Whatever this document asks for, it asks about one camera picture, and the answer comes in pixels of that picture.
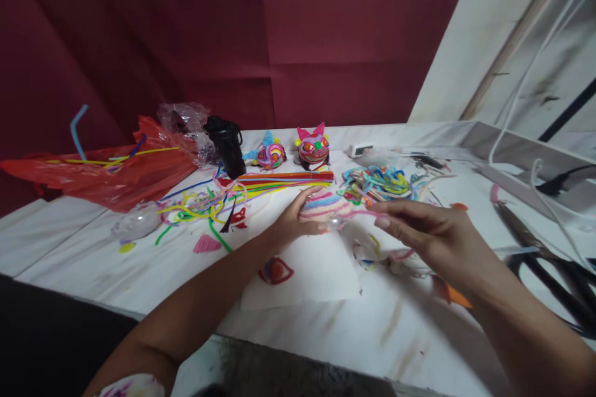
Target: white wall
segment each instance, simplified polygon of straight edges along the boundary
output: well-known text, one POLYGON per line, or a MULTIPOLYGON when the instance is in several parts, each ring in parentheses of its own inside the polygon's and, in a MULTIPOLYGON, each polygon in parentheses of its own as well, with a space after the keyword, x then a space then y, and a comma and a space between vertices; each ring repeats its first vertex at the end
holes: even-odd
POLYGON ((409 122, 456 121, 531 0, 459 0, 409 122))
MULTIPOLYGON (((566 2, 553 0, 549 4, 536 27, 503 67, 503 71, 510 74, 495 79, 487 91, 476 119, 501 125, 507 99, 566 2)), ((509 127, 528 138, 540 137, 595 76, 596 0, 586 0, 538 60, 526 88, 520 94, 509 127), (545 102, 546 96, 559 99, 545 102)), ((559 147, 594 158, 596 99, 590 100, 561 133, 568 135, 560 135, 554 140, 559 147), (585 147, 580 145, 581 141, 585 142, 585 147)))

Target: eye drawing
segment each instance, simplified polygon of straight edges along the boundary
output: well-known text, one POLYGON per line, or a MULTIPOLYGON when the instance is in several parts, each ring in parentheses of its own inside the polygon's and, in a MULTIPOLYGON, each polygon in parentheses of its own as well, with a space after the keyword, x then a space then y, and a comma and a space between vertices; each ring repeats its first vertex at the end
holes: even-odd
POLYGON ((270 285, 287 281, 294 275, 294 270, 278 257, 272 257, 259 271, 259 277, 270 285))

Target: pink horned figure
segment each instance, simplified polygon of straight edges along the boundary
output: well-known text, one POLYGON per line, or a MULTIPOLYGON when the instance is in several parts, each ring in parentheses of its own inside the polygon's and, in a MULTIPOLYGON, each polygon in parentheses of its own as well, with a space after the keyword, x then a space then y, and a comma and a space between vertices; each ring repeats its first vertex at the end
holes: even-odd
POLYGON ((325 123, 322 122, 311 133, 303 128, 298 128, 298 155, 300 165, 305 171, 310 170, 311 164, 329 163, 329 141, 325 133, 325 123))

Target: black cable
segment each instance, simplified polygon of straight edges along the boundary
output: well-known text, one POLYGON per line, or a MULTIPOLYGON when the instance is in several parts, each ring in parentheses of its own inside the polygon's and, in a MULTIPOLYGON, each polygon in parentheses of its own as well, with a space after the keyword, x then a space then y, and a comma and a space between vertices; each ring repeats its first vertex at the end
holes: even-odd
POLYGON ((565 111, 550 125, 548 129, 538 138, 538 141, 547 143, 555 133, 573 117, 579 110, 591 100, 592 96, 596 94, 596 78, 582 91, 578 97, 576 97, 571 104, 565 109, 565 111))
POLYGON ((596 164, 586 164, 585 166, 576 167, 570 171, 563 172, 562 174, 557 175, 554 179, 544 182, 540 186, 536 186, 536 189, 551 197, 558 197, 561 194, 561 189, 563 189, 563 183, 568 180, 569 176, 574 172, 587 169, 588 167, 596 167, 596 164))

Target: sleeve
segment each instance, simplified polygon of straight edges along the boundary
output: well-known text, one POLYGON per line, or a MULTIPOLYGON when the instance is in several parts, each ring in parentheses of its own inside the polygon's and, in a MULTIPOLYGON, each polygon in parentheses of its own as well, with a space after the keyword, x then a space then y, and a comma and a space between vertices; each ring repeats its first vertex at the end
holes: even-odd
POLYGON ((153 375, 138 373, 106 386, 96 397, 165 397, 165 391, 153 375))

